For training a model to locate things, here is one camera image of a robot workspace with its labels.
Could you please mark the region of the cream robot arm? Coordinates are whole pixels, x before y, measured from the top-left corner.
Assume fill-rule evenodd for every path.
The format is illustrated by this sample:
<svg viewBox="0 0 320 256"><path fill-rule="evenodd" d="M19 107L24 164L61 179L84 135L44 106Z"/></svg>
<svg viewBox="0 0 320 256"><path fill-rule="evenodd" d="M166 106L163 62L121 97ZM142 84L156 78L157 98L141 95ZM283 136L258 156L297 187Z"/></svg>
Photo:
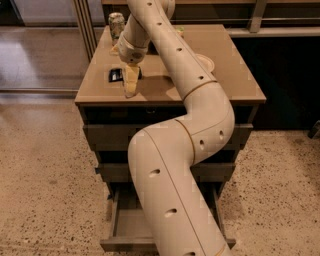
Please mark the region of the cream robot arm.
<svg viewBox="0 0 320 256"><path fill-rule="evenodd" d="M160 256L232 256L191 173L232 136L234 111L221 85L171 25L174 0L127 0L117 46L127 64L155 46L186 108L147 126L128 147L131 177Z"/></svg>

